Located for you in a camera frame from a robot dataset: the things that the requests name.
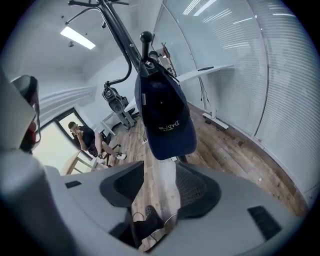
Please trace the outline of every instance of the navy baseball cap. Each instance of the navy baseball cap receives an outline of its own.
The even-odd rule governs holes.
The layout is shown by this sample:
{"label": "navy baseball cap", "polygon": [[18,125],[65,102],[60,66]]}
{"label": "navy baseball cap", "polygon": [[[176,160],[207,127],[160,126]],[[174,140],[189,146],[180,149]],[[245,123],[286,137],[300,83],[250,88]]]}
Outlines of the navy baseball cap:
{"label": "navy baseball cap", "polygon": [[158,160],[191,154],[197,137],[186,97],[167,71],[153,62],[157,72],[135,81],[135,101],[150,149]]}

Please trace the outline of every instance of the white ceiling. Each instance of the white ceiling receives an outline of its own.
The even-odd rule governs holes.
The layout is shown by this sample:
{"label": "white ceiling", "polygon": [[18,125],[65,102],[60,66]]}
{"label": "white ceiling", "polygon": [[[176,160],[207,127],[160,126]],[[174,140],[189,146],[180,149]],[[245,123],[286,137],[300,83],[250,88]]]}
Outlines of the white ceiling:
{"label": "white ceiling", "polygon": [[[115,4],[132,40],[140,48],[139,35],[153,32],[162,0],[125,0],[130,5]],[[78,17],[70,27],[85,36],[96,47],[92,50],[60,35],[65,21],[83,10],[68,6],[68,0],[38,0],[29,8],[9,38],[1,55],[5,72],[21,75],[35,69],[82,73],[89,79],[122,53],[108,28],[102,29],[103,19],[91,10]]]}

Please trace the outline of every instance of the wooden floor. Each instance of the wooden floor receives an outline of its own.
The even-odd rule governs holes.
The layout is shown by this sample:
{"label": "wooden floor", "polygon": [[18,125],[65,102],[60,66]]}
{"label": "wooden floor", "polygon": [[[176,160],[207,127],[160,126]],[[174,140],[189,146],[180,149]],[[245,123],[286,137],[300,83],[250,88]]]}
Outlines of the wooden floor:
{"label": "wooden floor", "polygon": [[[231,173],[252,181],[269,195],[282,202],[297,216],[304,216],[307,205],[291,179],[261,148],[230,127],[220,131],[212,124],[206,124],[199,109],[190,106],[190,115],[196,130],[196,151],[187,155],[187,161],[202,167]],[[141,146],[145,127],[141,118],[129,131],[123,125],[115,128],[110,146],[121,144],[120,151],[127,154],[125,160],[110,157],[109,163],[121,165],[136,160],[144,161],[144,183],[132,204],[134,221],[142,221],[145,207],[152,205],[166,221],[180,208],[180,197],[175,184],[176,168],[171,159],[159,161],[153,156],[149,144]],[[176,217],[168,221],[165,230],[153,234],[156,240],[169,233]],[[145,251],[154,245],[152,237],[144,239],[140,250]]]}

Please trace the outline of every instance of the glass wall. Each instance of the glass wall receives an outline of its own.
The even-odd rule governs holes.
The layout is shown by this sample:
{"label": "glass wall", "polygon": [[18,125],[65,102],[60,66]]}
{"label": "glass wall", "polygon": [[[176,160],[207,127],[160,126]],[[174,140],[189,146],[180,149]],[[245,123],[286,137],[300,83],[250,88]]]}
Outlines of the glass wall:
{"label": "glass wall", "polygon": [[[160,10],[154,34],[153,47],[159,47],[161,43],[165,44],[177,76],[196,70],[196,64],[187,41],[177,22],[165,7]],[[204,109],[204,103],[201,101],[201,85],[198,78],[181,83],[181,89],[189,103]]]}
{"label": "glass wall", "polygon": [[267,62],[260,29],[247,1],[170,0],[165,6],[179,24],[198,69],[234,65],[208,75],[205,87],[208,94],[217,95],[212,97],[218,99],[212,102],[217,117],[252,135],[265,103]]}
{"label": "glass wall", "polygon": [[320,183],[320,58],[298,18],[281,1],[249,0],[264,37],[269,83],[255,138],[304,193]]}

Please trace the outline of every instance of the man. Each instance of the man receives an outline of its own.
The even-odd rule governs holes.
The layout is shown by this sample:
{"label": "man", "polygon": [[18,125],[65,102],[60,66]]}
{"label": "man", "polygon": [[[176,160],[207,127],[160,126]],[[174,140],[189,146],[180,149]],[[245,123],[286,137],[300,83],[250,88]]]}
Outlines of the man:
{"label": "man", "polygon": [[110,155],[116,157],[119,160],[124,160],[127,155],[115,152],[107,143],[102,139],[99,132],[94,132],[88,126],[78,126],[75,122],[70,122],[68,124],[70,131],[78,138],[81,150],[96,151],[98,155],[97,162],[99,164],[104,163],[104,158],[102,156],[102,149],[109,153]]}

